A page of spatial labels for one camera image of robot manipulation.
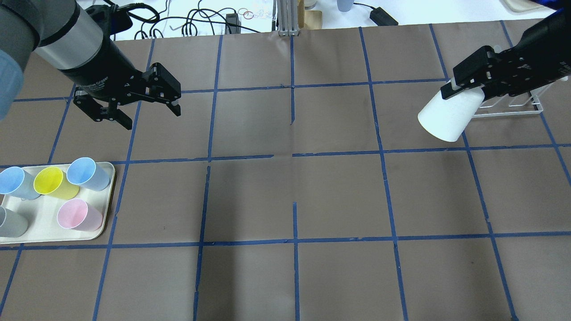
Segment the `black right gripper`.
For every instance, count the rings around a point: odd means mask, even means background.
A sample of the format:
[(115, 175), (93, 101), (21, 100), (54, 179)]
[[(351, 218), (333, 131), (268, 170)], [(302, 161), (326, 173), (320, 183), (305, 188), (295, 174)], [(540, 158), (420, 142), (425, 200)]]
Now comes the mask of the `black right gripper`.
[(571, 71), (570, 9), (561, 8), (523, 32), (517, 45), (496, 53), (484, 45), (453, 67), (453, 78), (440, 89), (444, 100), (479, 88), (483, 103), (538, 89)]

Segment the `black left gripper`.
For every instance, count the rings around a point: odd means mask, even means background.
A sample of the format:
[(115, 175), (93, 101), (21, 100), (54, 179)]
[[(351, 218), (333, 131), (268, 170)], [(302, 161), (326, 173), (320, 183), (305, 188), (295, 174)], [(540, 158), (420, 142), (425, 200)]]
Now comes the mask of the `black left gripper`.
[[(94, 122), (115, 121), (132, 130), (132, 119), (117, 108), (121, 104), (143, 100), (164, 104), (181, 116), (180, 82), (161, 63), (153, 63), (139, 71), (111, 40), (104, 40), (97, 53), (87, 62), (67, 70), (67, 77), (76, 84), (73, 103)], [(103, 106), (96, 100), (109, 102)]]

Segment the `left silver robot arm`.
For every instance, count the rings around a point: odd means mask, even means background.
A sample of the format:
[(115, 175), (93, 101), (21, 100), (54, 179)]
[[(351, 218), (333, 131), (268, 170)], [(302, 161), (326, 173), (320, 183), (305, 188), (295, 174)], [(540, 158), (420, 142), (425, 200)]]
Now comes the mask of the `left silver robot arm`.
[(144, 3), (118, 6), (107, 0), (83, 9), (75, 0), (3, 0), (1, 118), (22, 90), (34, 52), (75, 83), (73, 103), (94, 122), (115, 121), (131, 130), (132, 120), (120, 106), (141, 100), (165, 104), (180, 116), (180, 82), (161, 63), (138, 70), (111, 39), (132, 20), (159, 19)]

